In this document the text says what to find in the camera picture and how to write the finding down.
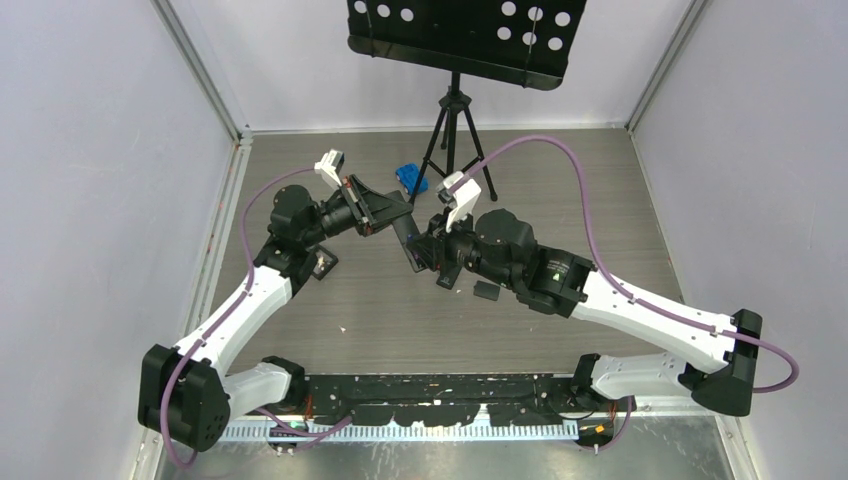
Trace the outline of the plain black remote control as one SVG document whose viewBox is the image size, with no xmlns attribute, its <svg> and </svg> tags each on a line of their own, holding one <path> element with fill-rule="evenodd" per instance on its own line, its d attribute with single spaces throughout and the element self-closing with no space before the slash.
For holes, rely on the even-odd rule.
<svg viewBox="0 0 848 480">
<path fill-rule="evenodd" d="M 401 247 L 415 273 L 427 268 L 426 262 L 421 259 L 419 252 L 414 246 L 410 246 L 410 240 L 417 237 L 420 232 L 412 216 L 412 211 L 392 221 L 393 230 L 401 244 Z"/>
</svg>

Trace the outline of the black battery cover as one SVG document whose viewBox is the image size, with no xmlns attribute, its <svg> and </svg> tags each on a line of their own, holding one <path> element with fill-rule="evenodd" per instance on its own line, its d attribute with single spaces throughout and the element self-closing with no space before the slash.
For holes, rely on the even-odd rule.
<svg viewBox="0 0 848 480">
<path fill-rule="evenodd" d="M 478 298 L 489 301 L 497 301 L 499 299 L 501 287 L 499 285 L 477 281 L 473 287 L 473 295 Z"/>
</svg>

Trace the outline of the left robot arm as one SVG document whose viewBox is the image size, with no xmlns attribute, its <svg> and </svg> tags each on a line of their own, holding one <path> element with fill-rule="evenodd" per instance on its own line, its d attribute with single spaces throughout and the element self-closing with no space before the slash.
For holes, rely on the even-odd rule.
<svg viewBox="0 0 848 480">
<path fill-rule="evenodd" d="M 172 347 L 156 344 L 144 355 L 139 424 L 204 452 L 234 418 L 271 405 L 284 414 L 298 412 L 307 398 L 302 366 L 278 356 L 237 374 L 229 372 L 231 365 L 312 277 L 324 240 L 347 230 L 368 237 L 412 211 L 400 192 L 376 192 L 354 175 L 323 201 L 301 185 L 278 190 L 269 236 L 257 254 L 246 256 L 241 284 L 188 336 Z"/>
</svg>

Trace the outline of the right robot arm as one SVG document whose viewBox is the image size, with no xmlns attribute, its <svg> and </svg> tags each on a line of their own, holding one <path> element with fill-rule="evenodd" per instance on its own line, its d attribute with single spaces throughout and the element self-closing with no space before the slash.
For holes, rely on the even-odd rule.
<svg viewBox="0 0 848 480">
<path fill-rule="evenodd" d="M 631 396 L 689 397 L 724 415 L 749 415 L 755 393 L 761 315 L 740 309 L 711 313 L 605 278 L 591 260 L 540 244 L 530 224 L 497 209 L 449 226 L 437 214 L 424 232 L 415 225 L 400 236 L 418 269 L 439 274 L 450 289 L 467 270 L 513 292 L 545 315 L 614 328 L 660 348 L 660 353 L 580 357 L 571 397 L 584 410 Z"/>
</svg>

